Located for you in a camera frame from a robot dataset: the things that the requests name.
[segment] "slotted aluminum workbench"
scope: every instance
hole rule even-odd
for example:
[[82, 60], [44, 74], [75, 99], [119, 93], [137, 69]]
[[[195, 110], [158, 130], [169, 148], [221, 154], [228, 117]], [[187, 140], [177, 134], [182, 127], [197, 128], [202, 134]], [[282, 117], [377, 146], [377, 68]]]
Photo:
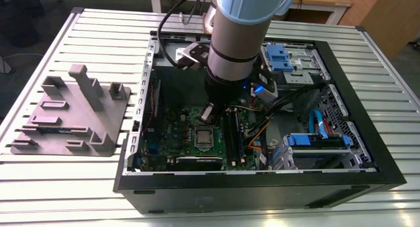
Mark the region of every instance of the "slotted aluminum workbench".
[[[26, 124], [43, 91], [46, 76], [67, 74], [83, 63], [102, 83], [123, 82], [139, 91], [149, 42], [163, 14], [84, 9], [72, 13], [0, 126], [0, 224], [43, 222], [60, 226], [416, 226], [420, 223], [420, 107], [371, 37], [353, 27], [273, 22], [269, 37], [328, 41], [408, 184], [365, 195], [332, 209], [166, 214], [142, 216], [112, 192], [126, 119], [111, 157], [12, 155], [15, 130]], [[183, 26], [177, 16], [165, 30], [203, 32], [201, 17]], [[135, 109], [130, 97], [126, 118]]]

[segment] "ram slot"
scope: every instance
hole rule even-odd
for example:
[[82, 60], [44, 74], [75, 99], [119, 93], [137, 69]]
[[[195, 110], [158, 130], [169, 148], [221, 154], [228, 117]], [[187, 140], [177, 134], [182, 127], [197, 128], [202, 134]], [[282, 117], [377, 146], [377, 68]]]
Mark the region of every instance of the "ram slot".
[[237, 113], [229, 110], [223, 115], [223, 133], [226, 145], [228, 164], [236, 166], [241, 161], [241, 151], [244, 153], [242, 140], [238, 140], [241, 134], [241, 125], [237, 123]]

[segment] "green motherboard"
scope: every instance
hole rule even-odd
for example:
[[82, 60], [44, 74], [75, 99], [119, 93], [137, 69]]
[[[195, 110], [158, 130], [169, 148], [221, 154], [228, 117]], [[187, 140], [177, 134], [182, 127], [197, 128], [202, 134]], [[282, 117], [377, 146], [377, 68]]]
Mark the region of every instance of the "green motherboard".
[[[201, 108], [165, 108], [162, 133], [159, 142], [145, 141], [147, 156], [147, 171], [167, 171], [167, 160], [171, 157], [195, 156], [195, 157], [218, 157], [223, 159], [222, 170], [256, 170], [256, 154], [244, 155], [238, 164], [230, 164], [226, 159], [226, 145], [223, 134], [223, 119], [214, 126], [207, 126], [199, 121]], [[241, 133], [250, 127], [248, 120], [248, 111], [238, 110]], [[197, 131], [209, 131], [197, 138]], [[211, 144], [206, 148], [198, 147], [199, 140]]]

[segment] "blue led light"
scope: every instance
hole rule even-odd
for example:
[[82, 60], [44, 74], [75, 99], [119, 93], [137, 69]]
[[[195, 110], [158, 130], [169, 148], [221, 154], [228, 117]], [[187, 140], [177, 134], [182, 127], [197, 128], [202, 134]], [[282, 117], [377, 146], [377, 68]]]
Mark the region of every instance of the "blue led light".
[[264, 91], [264, 87], [262, 85], [258, 85], [257, 89], [254, 90], [254, 93], [260, 93], [261, 91]]

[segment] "desk leg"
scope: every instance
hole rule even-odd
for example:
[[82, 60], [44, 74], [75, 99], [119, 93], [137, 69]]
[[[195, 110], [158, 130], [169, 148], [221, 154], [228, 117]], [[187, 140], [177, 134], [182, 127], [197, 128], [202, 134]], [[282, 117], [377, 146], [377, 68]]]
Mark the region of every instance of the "desk leg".
[[162, 13], [161, 0], [151, 0], [151, 10], [155, 13]]
[[343, 16], [344, 16], [344, 13], [347, 11], [347, 7], [336, 7], [336, 10], [333, 11], [333, 13], [329, 15], [329, 18], [326, 20], [326, 23], [328, 25], [337, 25]]

